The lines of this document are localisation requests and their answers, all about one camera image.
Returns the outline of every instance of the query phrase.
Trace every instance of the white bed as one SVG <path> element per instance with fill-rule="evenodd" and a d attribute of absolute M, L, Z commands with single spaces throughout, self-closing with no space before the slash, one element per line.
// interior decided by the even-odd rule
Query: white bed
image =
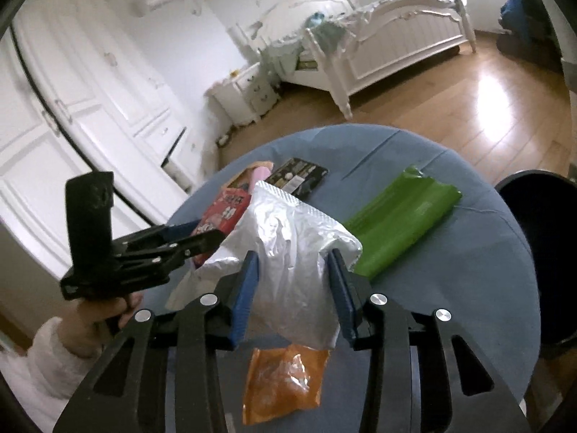
<path fill-rule="evenodd" d="M 346 42 L 325 53 L 304 21 L 320 11 L 329 19 L 345 22 Z M 354 9 L 347 0 L 284 0 L 259 20 L 250 46 L 263 51 L 288 36 L 302 34 L 302 45 L 314 56 L 318 69 L 279 74 L 283 81 L 330 92 L 344 117 L 353 118 L 350 95 L 396 71 L 436 53 L 469 41 L 475 34 L 466 0 L 382 0 Z"/>

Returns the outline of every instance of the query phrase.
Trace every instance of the white plastic bag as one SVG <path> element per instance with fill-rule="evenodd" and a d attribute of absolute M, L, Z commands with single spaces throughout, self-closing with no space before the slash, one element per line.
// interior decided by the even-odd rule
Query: white plastic bag
<path fill-rule="evenodd" d="M 294 344 L 334 348 L 339 323 L 325 259 L 339 249 L 348 268 L 362 252 L 342 224 L 265 182 L 258 182 L 250 205 L 220 248 L 190 272 L 168 299 L 182 309 L 214 291 L 218 280 L 237 272 L 249 250 L 259 254 L 260 280 L 251 316 Z"/>

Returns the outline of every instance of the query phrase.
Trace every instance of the white nightstand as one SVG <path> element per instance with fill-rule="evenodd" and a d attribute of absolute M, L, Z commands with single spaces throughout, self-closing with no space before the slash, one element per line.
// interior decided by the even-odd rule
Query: white nightstand
<path fill-rule="evenodd" d="M 258 122 L 280 99 L 273 91 L 260 63 L 227 78 L 210 90 L 237 126 Z"/>

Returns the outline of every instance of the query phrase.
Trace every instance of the blue tablecloth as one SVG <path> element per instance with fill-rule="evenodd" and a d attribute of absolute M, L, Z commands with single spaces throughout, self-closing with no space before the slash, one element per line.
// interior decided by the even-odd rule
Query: blue tablecloth
<path fill-rule="evenodd" d="M 431 314 L 446 308 L 477 341 L 521 399 L 539 352 L 539 303 L 529 245 L 510 210 L 458 154 L 396 128 L 343 124 L 280 138 L 219 171 L 175 213 L 170 224 L 199 218 L 220 186 L 257 160 L 280 166 L 291 157 L 330 170 L 307 200 L 340 222 L 358 212 L 402 170 L 416 165 L 463 193 L 452 214 L 390 268 L 373 286 L 406 309 Z M 160 309 L 182 277 L 146 295 Z M 249 341 L 219 360 L 223 403 L 240 423 L 242 390 L 253 346 L 272 347 L 275 338 Z M 339 339 L 324 376 L 321 407 L 250 427 L 250 431 L 358 431 L 366 388 L 368 353 L 352 352 Z"/>

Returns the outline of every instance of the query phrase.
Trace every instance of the silver screw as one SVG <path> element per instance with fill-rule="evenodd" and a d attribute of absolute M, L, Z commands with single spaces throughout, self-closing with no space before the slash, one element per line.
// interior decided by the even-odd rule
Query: silver screw
<path fill-rule="evenodd" d="M 200 298 L 200 303 L 203 306 L 214 306 L 218 302 L 215 294 L 209 293 Z"/>
<path fill-rule="evenodd" d="M 370 302 L 377 306 L 384 306 L 387 304 L 387 297 L 380 293 L 375 293 L 370 296 Z"/>
<path fill-rule="evenodd" d="M 451 320 L 451 313 L 448 312 L 446 309 L 437 309 L 435 316 L 437 316 L 438 320 L 441 320 L 443 322 Z"/>
<path fill-rule="evenodd" d="M 146 322 L 148 319 L 150 319 L 152 316 L 152 313 L 150 311 L 148 311 L 148 309 L 141 309 L 140 311 L 138 311 L 135 315 L 135 319 L 136 322 Z"/>

